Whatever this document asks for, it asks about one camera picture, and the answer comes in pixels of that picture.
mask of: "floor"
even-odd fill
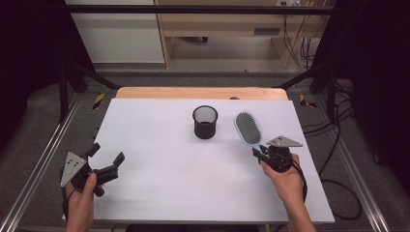
[[[283,69],[269,38],[209,38],[204,43],[199,38],[180,38],[174,42],[172,60],[169,69],[152,64],[137,65],[101,65],[97,64],[99,72],[106,78],[124,85],[131,86],[259,86],[272,87],[281,84],[305,68],[293,64],[289,69]],[[54,156],[44,159],[48,168],[38,176],[38,182],[32,186],[36,191],[28,195],[25,202],[26,212],[19,215],[19,231],[61,231],[64,222],[61,220],[61,193],[59,192],[58,173],[61,160],[64,162],[65,151],[76,149],[78,152],[86,149],[93,137],[98,133],[98,127],[103,119],[104,111],[109,101],[102,103],[101,109],[91,110],[98,93],[105,93],[109,100],[115,96],[115,91],[108,90],[99,83],[87,79],[90,85],[85,95],[80,96],[78,110],[73,121],[64,131],[65,138],[54,141],[57,145],[51,151]],[[316,124],[325,119],[319,107],[300,105],[300,95],[307,102],[320,104],[323,96],[312,95],[308,90],[310,80],[307,79],[287,90],[289,99],[295,104],[301,125]],[[340,82],[345,88],[351,88],[348,81]],[[28,109],[21,124],[17,128],[14,139],[3,149],[0,157],[0,218],[3,220],[8,211],[25,190],[27,180],[31,178],[32,170],[38,168],[38,161],[43,158],[49,138],[54,134],[59,116],[57,87],[50,86],[34,93],[28,104]],[[387,166],[374,163],[371,148],[360,126],[353,117],[343,121],[341,137],[344,139],[348,152],[355,155],[355,163],[363,174],[366,187],[375,201],[376,210],[381,211],[382,219],[389,229],[378,231],[410,231],[410,200],[400,189],[392,171]],[[312,153],[317,169],[325,161],[333,146],[333,134],[329,130],[318,136],[307,137],[307,143]],[[324,177],[343,182],[354,189],[355,183],[346,171],[343,148],[338,147],[336,155],[329,162]],[[337,214],[353,216],[358,211],[357,202],[348,191],[324,183],[331,207]],[[370,222],[372,212],[366,210],[355,220],[345,220],[337,217],[337,222],[330,225],[318,225],[318,231],[373,231],[376,230]],[[109,224],[97,223],[95,229],[109,229]],[[280,231],[287,231],[286,226]]]

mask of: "human hand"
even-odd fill
[[[298,155],[293,154],[292,159],[299,164]],[[264,161],[261,161],[260,164],[265,174],[274,182],[278,196],[284,203],[295,200],[303,201],[303,180],[293,166],[286,172],[279,173]]]
[[[94,187],[97,184],[97,175],[91,173],[84,189],[75,188],[73,183],[66,185],[66,195],[69,197],[69,221],[67,232],[88,231],[94,221]]]

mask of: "white cabinet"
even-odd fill
[[[68,5],[153,5],[152,0],[66,0]],[[72,14],[93,63],[163,63],[155,14]]]

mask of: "black curtain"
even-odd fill
[[[358,10],[362,4],[337,2],[345,7],[356,5]],[[351,18],[330,21],[315,62],[327,57],[332,41]],[[409,1],[366,1],[338,48],[333,68],[337,78],[354,83],[352,102],[374,152],[381,163],[392,168],[410,195],[409,25]]]
[[[95,71],[70,13],[47,12],[43,4],[64,0],[3,0],[0,7],[0,146],[23,115],[29,95],[58,82],[62,66],[77,92],[86,89],[76,61]]]

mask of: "aluminum rail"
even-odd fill
[[[23,190],[15,201],[13,207],[9,210],[6,218],[0,224],[1,232],[13,232],[18,226],[18,223],[21,220],[30,200],[32,199],[37,186],[39,185],[42,177],[47,170],[47,167],[53,158],[55,151],[58,148],[58,145],[61,142],[70,122],[73,119],[75,111],[78,107],[78,104],[81,100],[80,94],[75,94],[70,105],[70,111],[66,119],[57,126],[54,134],[51,139],[48,141],[47,146],[45,147],[42,156],[37,162],[36,167],[32,171],[29,179],[27,180]]]
[[[324,109],[326,104],[323,96],[315,96],[315,99],[316,102],[318,102],[318,106],[322,111],[323,116],[326,119],[329,119],[326,110]],[[337,133],[334,130],[331,130],[331,134],[334,140],[336,140]],[[362,203],[363,209],[366,212],[368,221],[373,227],[373,230],[377,232],[389,232],[389,225],[387,224],[386,220],[383,217],[383,214],[377,206],[377,203],[374,200],[373,195],[371,194],[371,191],[368,188],[366,181],[359,170],[359,167],[354,162],[353,156],[350,154],[346,144],[343,141],[342,136],[339,138],[337,147],[340,150],[340,159],[343,163],[343,166],[344,168],[346,168],[346,172],[349,175],[352,186]]]

